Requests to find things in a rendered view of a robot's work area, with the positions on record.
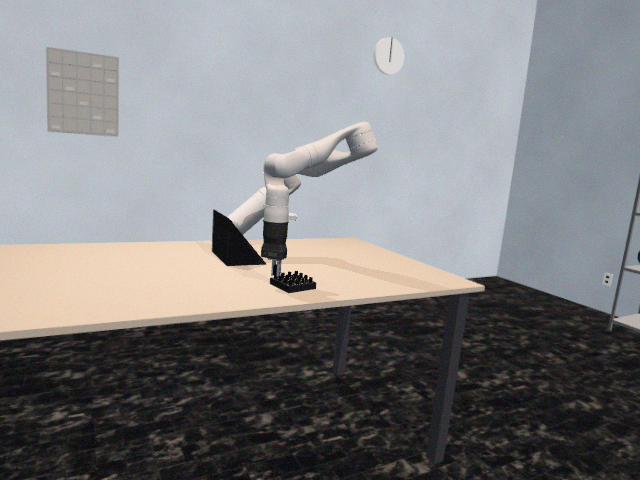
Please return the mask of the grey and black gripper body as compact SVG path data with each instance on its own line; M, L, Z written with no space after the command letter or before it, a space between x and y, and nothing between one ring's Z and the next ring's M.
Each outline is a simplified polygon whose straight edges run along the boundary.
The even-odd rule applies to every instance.
M288 206L265 205L263 245L261 257L283 260L287 258L288 220L297 220L296 213L289 213Z

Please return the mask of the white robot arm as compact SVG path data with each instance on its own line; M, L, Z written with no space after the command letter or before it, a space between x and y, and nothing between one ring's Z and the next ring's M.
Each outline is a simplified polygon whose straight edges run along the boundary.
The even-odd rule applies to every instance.
M350 153L334 150L343 139L346 139ZM266 188L257 191L228 218L243 235L264 217L265 204L288 206L289 195L301 185L295 174L320 177L345 164L369 156L377 149L377 142L369 123L361 122L314 143L298 147L295 152L271 154L264 163Z

